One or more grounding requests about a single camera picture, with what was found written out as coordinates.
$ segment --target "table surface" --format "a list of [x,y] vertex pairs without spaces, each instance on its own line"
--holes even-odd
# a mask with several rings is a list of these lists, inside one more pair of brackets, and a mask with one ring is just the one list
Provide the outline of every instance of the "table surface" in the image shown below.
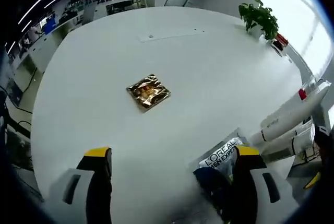
[[[142,113],[126,87],[155,74],[171,96]],[[112,148],[113,223],[159,223],[200,194],[189,164],[240,127],[246,137],[301,86],[298,68],[238,18],[195,8],[130,10],[69,33],[32,116],[43,197],[92,148]]]

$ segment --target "gold foil package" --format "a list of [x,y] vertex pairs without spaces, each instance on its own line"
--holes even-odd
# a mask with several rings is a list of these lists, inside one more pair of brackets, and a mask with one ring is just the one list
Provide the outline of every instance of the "gold foil package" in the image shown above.
[[136,102],[146,110],[159,104],[171,95],[154,74],[126,88]]

